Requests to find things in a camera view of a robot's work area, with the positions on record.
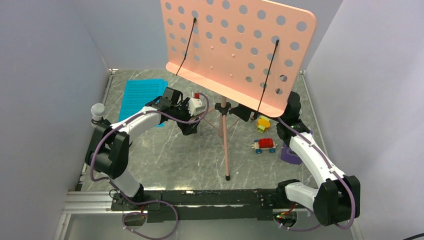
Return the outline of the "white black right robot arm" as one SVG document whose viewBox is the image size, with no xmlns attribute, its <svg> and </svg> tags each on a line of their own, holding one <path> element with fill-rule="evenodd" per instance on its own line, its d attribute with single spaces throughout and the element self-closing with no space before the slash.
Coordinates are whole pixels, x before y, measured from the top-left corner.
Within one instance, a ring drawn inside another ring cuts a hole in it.
<svg viewBox="0 0 424 240">
<path fill-rule="evenodd" d="M 307 167 L 317 188 L 297 179 L 279 182 L 276 202 L 283 208 L 300 204 L 322 226 L 349 229 L 360 216 L 361 183 L 340 170 L 316 144 L 312 131 L 302 122 L 300 96 L 291 92 L 283 115 L 274 118 L 278 137 Z"/>
</svg>

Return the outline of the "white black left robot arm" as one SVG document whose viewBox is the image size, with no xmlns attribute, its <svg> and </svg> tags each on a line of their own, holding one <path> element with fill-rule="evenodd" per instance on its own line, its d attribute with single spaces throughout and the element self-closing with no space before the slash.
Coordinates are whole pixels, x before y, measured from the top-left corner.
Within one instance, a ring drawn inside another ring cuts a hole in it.
<svg viewBox="0 0 424 240">
<path fill-rule="evenodd" d="M 161 96 L 120 122 L 110 123 L 103 117 L 93 120 L 95 128 L 85 156 L 91 180 L 97 181 L 94 172 L 103 174 L 101 179 L 120 191 L 129 209 L 139 209 L 145 201 L 144 187 L 128 167 L 130 144 L 168 120 L 175 121 L 183 135 L 195 134 L 209 106 L 210 101 L 203 93 L 184 98 L 181 91 L 166 87 Z"/>
</svg>

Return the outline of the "blue sheet music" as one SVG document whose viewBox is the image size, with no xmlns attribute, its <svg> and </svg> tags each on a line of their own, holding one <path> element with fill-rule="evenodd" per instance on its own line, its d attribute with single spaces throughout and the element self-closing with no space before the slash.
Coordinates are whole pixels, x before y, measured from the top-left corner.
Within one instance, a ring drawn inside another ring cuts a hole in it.
<svg viewBox="0 0 424 240">
<path fill-rule="evenodd" d="M 145 104 L 161 96 L 167 86 L 168 82 L 162 78 L 128 80 L 118 121 L 123 121 L 139 112 Z"/>
</svg>

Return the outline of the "pink music stand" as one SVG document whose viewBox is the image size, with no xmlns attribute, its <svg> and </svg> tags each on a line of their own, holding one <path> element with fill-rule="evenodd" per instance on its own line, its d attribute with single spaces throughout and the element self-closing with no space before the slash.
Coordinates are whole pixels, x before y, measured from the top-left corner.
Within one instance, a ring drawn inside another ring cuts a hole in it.
<svg viewBox="0 0 424 240">
<path fill-rule="evenodd" d="M 270 0 L 163 0 L 166 69 L 268 117 L 281 116 L 316 16 Z"/>
</svg>

